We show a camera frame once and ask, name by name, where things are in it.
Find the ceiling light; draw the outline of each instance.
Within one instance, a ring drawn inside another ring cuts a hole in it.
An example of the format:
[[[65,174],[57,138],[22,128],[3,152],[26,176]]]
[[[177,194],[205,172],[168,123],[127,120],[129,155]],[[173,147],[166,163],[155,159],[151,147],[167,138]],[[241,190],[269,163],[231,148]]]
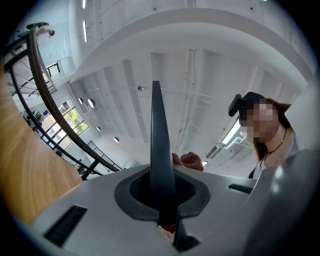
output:
[[[92,98],[88,98],[88,103],[91,108],[94,108],[96,105],[96,102]]]
[[[240,123],[239,123],[239,119],[237,119],[233,125],[233,127],[231,128],[231,130],[228,132],[228,134],[224,137],[224,139],[222,140],[223,144],[228,144],[228,142],[232,139],[232,137],[236,134],[236,132],[239,130],[240,128]]]
[[[87,28],[86,28],[86,21],[84,20],[83,21],[83,34],[84,34],[84,41],[87,42],[88,39],[87,39]]]

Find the brown hair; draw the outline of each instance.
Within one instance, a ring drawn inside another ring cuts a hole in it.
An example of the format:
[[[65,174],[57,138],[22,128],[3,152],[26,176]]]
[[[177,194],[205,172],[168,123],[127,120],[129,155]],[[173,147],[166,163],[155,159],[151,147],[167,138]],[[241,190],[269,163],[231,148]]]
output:
[[[284,128],[290,128],[291,125],[285,116],[285,112],[288,110],[288,108],[290,108],[291,104],[279,103],[272,98],[266,98],[265,100],[267,103],[272,104],[275,107],[275,109],[277,110],[279,122],[282,124],[282,126]],[[255,152],[258,156],[258,161],[260,162],[265,157],[266,153],[268,152],[266,144],[254,142],[253,146],[254,146]]]

